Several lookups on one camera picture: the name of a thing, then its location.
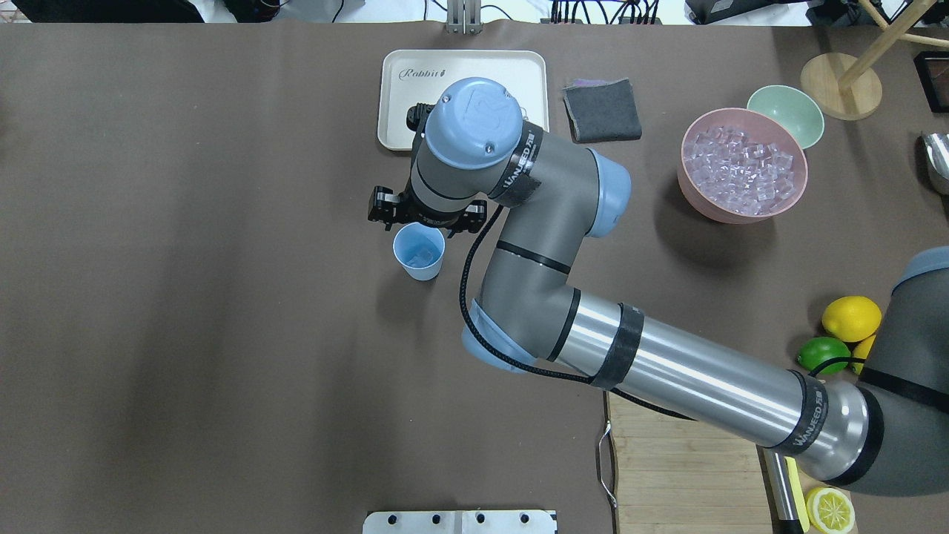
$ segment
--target metal tongs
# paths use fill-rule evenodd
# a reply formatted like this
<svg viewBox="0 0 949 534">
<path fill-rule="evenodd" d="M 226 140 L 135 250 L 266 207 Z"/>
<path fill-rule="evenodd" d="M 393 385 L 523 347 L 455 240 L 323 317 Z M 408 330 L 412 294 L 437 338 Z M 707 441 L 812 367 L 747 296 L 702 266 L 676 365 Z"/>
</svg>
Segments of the metal tongs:
<svg viewBox="0 0 949 534">
<path fill-rule="evenodd" d="M 949 134 L 922 136 L 929 161 L 929 181 L 940 195 L 949 195 Z"/>
</svg>

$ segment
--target metal bracket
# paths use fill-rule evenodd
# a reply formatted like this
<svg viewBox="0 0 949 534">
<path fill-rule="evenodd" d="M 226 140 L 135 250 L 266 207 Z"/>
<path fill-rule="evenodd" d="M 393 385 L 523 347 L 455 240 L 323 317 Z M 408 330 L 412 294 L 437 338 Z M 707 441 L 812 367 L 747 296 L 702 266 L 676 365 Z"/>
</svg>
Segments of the metal bracket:
<svg viewBox="0 0 949 534">
<path fill-rule="evenodd" d="M 455 510 L 374 512 L 363 534 L 557 534 L 557 512 L 550 510 Z"/>
<path fill-rule="evenodd" d="M 481 0 L 448 0 L 445 31 L 470 35 L 481 33 Z"/>
</svg>

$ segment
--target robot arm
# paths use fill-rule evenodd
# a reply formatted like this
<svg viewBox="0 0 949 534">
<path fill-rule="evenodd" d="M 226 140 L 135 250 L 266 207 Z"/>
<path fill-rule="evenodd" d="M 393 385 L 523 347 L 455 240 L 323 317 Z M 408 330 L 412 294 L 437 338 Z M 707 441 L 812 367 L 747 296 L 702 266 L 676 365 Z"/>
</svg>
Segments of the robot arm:
<svg viewBox="0 0 949 534">
<path fill-rule="evenodd" d="M 472 305 L 480 334 L 503 353 L 561 363 L 604 390 L 794 456 L 836 486 L 885 495 L 949 489 L 949 247 L 925 253 L 922 267 L 911 263 L 918 272 L 898 284 L 861 382 L 825 385 L 568 286 L 583 238 L 606 235 L 623 213 L 629 175 L 522 121 L 504 87 L 472 78 L 448 87 L 419 120 L 411 178 L 397 200 L 413 219 L 455 230 L 479 193 L 512 208 Z M 390 222 L 385 214 L 399 209 L 381 209 L 379 194 L 370 219 Z M 463 337 L 497 365 L 470 331 Z"/>
</svg>

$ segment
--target lemon half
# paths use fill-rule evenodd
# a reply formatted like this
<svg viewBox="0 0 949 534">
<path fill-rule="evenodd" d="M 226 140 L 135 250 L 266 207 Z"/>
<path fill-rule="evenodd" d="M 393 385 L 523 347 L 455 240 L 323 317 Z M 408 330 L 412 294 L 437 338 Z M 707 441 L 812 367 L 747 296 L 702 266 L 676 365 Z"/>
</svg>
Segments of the lemon half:
<svg viewBox="0 0 949 534">
<path fill-rule="evenodd" d="M 836 487 L 817 487 L 808 493 L 810 523 L 824 534 L 847 534 L 856 523 L 853 503 Z"/>
</svg>

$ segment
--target mint green bowl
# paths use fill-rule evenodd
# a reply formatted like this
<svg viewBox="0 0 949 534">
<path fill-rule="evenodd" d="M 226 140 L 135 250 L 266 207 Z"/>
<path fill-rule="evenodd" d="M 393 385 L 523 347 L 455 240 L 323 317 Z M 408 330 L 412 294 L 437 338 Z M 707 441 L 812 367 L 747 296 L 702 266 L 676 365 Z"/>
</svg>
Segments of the mint green bowl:
<svg viewBox="0 0 949 534">
<path fill-rule="evenodd" d="M 810 96 L 788 86 L 764 86 L 748 99 L 748 108 L 771 117 L 801 145 L 810 148 L 824 135 L 824 113 Z"/>
</svg>

